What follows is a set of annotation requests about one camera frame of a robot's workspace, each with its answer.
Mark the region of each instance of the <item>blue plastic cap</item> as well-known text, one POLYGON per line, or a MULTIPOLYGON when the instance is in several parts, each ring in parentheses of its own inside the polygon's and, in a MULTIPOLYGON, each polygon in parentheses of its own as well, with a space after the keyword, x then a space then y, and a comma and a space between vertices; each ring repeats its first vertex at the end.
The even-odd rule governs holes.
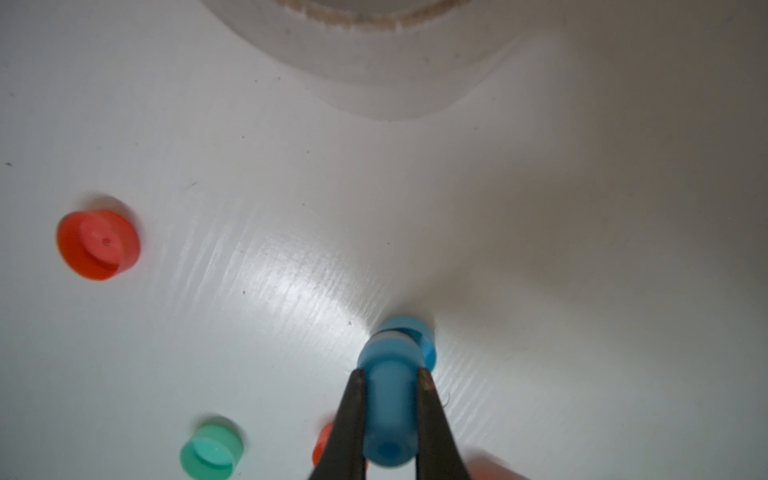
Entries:
POLYGON ((437 363, 437 351, 435 350, 435 333, 426 323, 407 315, 393 317, 382 325, 380 332, 397 330, 411 337, 424 354, 424 366, 431 372, 437 363))
POLYGON ((366 371, 363 454, 377 465, 400 466, 419 452, 415 394, 422 350, 405 333, 381 332, 363 347, 357 364, 366 371))

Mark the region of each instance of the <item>green plastic cap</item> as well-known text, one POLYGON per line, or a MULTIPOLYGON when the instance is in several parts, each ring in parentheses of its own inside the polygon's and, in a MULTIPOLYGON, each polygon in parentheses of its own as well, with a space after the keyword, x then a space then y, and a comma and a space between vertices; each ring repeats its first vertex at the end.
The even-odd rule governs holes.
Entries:
POLYGON ((243 441, 223 425, 203 425, 181 449, 181 468, 195 480, 226 480, 240 457, 243 441))

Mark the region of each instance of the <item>black tweezers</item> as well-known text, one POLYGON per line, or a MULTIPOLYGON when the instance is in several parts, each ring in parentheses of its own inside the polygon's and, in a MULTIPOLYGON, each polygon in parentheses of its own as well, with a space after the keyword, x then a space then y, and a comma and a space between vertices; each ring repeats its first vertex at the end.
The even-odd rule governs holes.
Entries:
MULTIPOLYGON (((416 425, 416 480, 471 480, 458 456, 437 388, 427 369, 419 369, 416 378, 416 425)), ((365 480, 365 429, 366 372, 357 369, 349 376, 328 443, 310 480, 365 480)))

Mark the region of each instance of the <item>plastic cap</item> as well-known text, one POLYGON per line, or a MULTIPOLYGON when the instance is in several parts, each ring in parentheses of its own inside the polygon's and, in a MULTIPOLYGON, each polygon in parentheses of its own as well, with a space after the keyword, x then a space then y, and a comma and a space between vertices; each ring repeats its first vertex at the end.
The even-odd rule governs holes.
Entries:
POLYGON ((203 425, 181 449, 181 468, 195 480, 225 480, 232 475, 243 441, 223 425, 203 425))
POLYGON ((424 354, 424 364, 431 372, 437 364, 435 333, 423 321, 407 315, 395 316, 382 325, 380 332, 397 330, 411 337, 424 354))
POLYGON ((107 280, 128 270, 140 251, 136 230, 110 210, 67 215, 58 225, 56 244, 67 265, 89 280, 107 280))
POLYGON ((317 436, 315 449, 312 450, 312 465, 317 466, 317 462, 320 461, 320 456, 323 454, 323 450, 326 449, 326 443, 328 443, 328 437, 331 435, 332 428, 333 423, 329 423, 320 430, 320 435, 317 436))
POLYGON ((383 467, 403 465, 419 451, 415 394, 422 350, 403 332, 380 332, 363 347, 357 366, 366 371, 363 454, 383 467))

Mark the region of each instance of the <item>red plastic cap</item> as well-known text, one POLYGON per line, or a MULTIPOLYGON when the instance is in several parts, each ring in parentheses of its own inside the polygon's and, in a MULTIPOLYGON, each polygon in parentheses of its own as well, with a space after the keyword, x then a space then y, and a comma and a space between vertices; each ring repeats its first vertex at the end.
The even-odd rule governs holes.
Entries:
POLYGON ((323 427, 322 430, 320 430, 320 435, 317 437, 315 449, 312 450, 312 465, 317 466, 317 462, 320 461, 320 456, 323 454, 323 450, 326 449, 326 443, 328 443, 328 437, 331 435, 332 428, 333 424, 329 423, 323 427))
POLYGON ((110 210, 67 215, 58 225, 56 244, 67 265, 89 280, 110 279, 139 259, 136 230, 110 210))

